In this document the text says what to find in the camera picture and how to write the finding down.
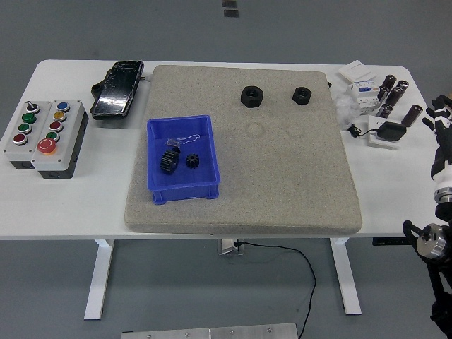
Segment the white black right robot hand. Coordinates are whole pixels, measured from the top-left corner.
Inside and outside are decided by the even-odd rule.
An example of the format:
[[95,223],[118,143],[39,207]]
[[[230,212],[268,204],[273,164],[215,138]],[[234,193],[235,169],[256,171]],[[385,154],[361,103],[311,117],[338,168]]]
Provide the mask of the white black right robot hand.
[[432,100],[433,109],[428,107],[427,114],[433,119],[424,117],[422,123],[436,136],[439,147],[436,149],[431,178],[442,173],[446,165],[451,165],[451,98],[440,95]]

